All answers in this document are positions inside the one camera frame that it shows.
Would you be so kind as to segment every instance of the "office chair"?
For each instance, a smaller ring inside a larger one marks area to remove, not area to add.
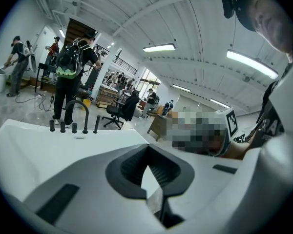
[[[101,119],[110,119],[110,122],[108,122],[107,124],[103,125],[103,127],[106,127],[107,125],[111,124],[111,123],[115,123],[119,129],[121,129],[122,127],[119,125],[119,123],[121,123],[121,125],[123,126],[124,122],[119,121],[119,118],[124,118],[125,115],[122,112],[122,106],[124,105],[124,103],[119,101],[119,97],[116,97],[116,101],[114,101],[117,106],[113,106],[113,105],[108,105],[106,108],[107,113],[109,113],[113,118],[109,118],[109,117],[102,117]]]

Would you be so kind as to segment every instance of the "black pants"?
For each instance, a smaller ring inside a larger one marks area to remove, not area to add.
[[[55,100],[54,100],[54,119],[61,118],[61,112],[63,108],[64,98],[66,97],[66,103],[71,100],[76,99],[77,92],[80,86],[80,78],[77,77],[75,79],[66,79],[66,78],[58,78],[57,82],[57,90],[55,92]],[[74,104],[70,105],[65,111],[64,122],[66,125],[69,125],[73,122],[73,111]]]

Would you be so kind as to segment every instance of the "black knob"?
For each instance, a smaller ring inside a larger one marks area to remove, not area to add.
[[[93,131],[94,134],[97,134],[98,133],[98,126],[99,126],[100,118],[101,118],[101,116],[98,115],[97,116],[97,120],[96,120],[96,126],[94,127],[94,131]]]
[[[65,133],[65,122],[61,122],[61,133]]]
[[[51,132],[54,132],[54,131],[55,131],[55,128],[54,128],[54,120],[51,119],[51,120],[49,121],[49,123],[50,123],[50,131],[51,131]]]
[[[75,134],[77,133],[77,123],[73,123],[73,127],[72,127],[72,133]]]

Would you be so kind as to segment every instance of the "black faucet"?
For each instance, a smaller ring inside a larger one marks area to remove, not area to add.
[[[74,103],[77,103],[77,104],[80,104],[84,107],[84,109],[86,110],[86,119],[84,120],[84,130],[83,130],[83,134],[87,134],[88,133],[88,130],[87,130],[87,126],[88,126],[88,117],[89,117],[89,110],[87,108],[87,106],[85,104],[83,104],[81,101],[79,100],[71,100],[69,101],[66,106],[65,106],[65,109],[68,109],[68,107],[71,105],[71,104],[74,104]]]

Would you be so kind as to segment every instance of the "fluorescent light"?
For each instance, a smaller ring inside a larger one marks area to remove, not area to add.
[[[62,29],[60,29],[60,34],[62,35],[62,37],[64,37],[64,38],[65,38],[65,35],[64,35],[64,32],[63,32],[63,30],[62,30]]]
[[[175,49],[176,47],[172,43],[143,48],[145,52],[155,52],[155,51],[175,50]]]
[[[278,77],[278,73],[273,70],[272,68],[266,66],[265,64],[252,59],[250,57],[247,57],[243,54],[240,54],[238,52],[228,50],[227,51],[227,57],[236,61],[239,61],[241,63],[244,63],[245,65],[248,65],[259,72],[262,72],[263,74],[269,76],[271,79],[276,79]]]
[[[214,103],[216,103],[216,104],[218,104],[218,105],[221,105],[221,106],[223,106],[223,107],[225,107],[225,108],[230,108],[229,106],[227,106],[227,105],[225,105],[225,104],[223,104],[223,103],[221,103],[221,102],[219,102],[219,101],[216,101],[216,100],[214,100],[214,99],[210,99],[210,101],[211,101],[211,102],[214,102]]]
[[[180,86],[177,86],[177,85],[173,85],[173,87],[181,89],[181,90],[184,90],[184,91],[187,91],[187,92],[191,92],[190,89],[188,89],[188,88],[183,88],[183,87],[180,87]]]

